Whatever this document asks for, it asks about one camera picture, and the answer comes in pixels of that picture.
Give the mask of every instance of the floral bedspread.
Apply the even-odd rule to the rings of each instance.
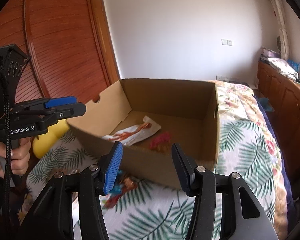
[[[244,85],[213,81],[217,85],[220,119],[239,120],[246,118],[255,122],[263,131],[266,145],[271,155],[275,187],[274,229],[279,239],[288,234],[287,191],[282,176],[282,160],[280,149],[267,128],[266,121],[253,97],[252,89]]]
[[[245,86],[216,82],[219,96],[220,151],[215,173],[239,172],[250,186],[280,239],[287,235],[286,198],[281,174],[281,156],[266,124],[253,91]],[[90,156],[68,131],[39,161],[27,179],[29,193],[19,210],[22,222],[34,199],[56,171],[80,172],[97,160]],[[184,192],[123,171],[114,189],[100,197],[107,231],[111,240],[185,239],[194,198]],[[74,206],[73,222],[79,220]],[[221,195],[216,198],[213,239],[218,240],[221,224]],[[76,239],[80,223],[76,223]]]

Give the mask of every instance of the blue gripper pad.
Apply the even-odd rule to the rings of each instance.
[[[122,143],[120,142],[115,142],[110,153],[107,156],[107,161],[106,163],[109,162],[108,168],[106,169],[104,173],[104,186],[103,186],[103,192],[105,195],[109,194],[109,192],[112,190],[114,186],[115,179],[117,177],[117,173],[119,170],[119,166],[121,163],[122,159],[122,153],[123,153],[123,147]]]
[[[75,104],[77,102],[76,97],[64,97],[64,98],[52,98],[48,102],[44,103],[45,108],[63,106],[69,104]]]

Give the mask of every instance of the black cable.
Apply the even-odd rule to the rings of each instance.
[[[2,207],[2,214],[3,214],[7,238],[11,239],[12,231],[10,226],[10,209],[9,209],[10,178],[11,178],[10,106],[9,106],[8,82],[5,75],[2,72],[0,72],[0,84],[3,92],[4,121],[5,121],[5,130],[6,130],[6,166],[4,171],[4,183],[3,183],[4,203]]]

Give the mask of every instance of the cabinet door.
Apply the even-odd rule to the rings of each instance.
[[[9,0],[0,11],[0,47],[15,43],[29,55],[24,31],[24,0]],[[21,75],[16,91],[16,102],[42,98],[39,84],[30,62]]]
[[[270,78],[271,81],[270,81],[268,98],[275,112],[277,112],[279,110],[279,107],[281,106],[281,99],[279,96],[281,82],[275,75],[271,75]]]
[[[288,173],[293,176],[300,168],[300,125],[298,126],[291,143],[287,147],[285,156]]]
[[[97,100],[109,80],[90,0],[25,0],[25,22],[49,95]]]
[[[269,97],[269,89],[270,89],[270,83],[271,83],[271,76],[266,72],[266,86],[265,86],[265,93],[263,94],[266,98]]]
[[[260,92],[265,95],[265,91],[266,91],[266,85],[267,85],[267,79],[268,79],[268,74],[265,70],[265,68],[260,67],[259,70],[259,85],[258,85],[258,89],[260,90]]]
[[[293,91],[286,88],[275,125],[279,135],[280,147],[287,145],[291,141],[291,137],[294,135],[300,122],[299,115],[300,106],[298,98]]]

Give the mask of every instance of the wall socket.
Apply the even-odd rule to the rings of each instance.
[[[233,45],[231,40],[222,39],[221,42],[222,42],[222,45],[227,45],[227,46],[232,46]]]

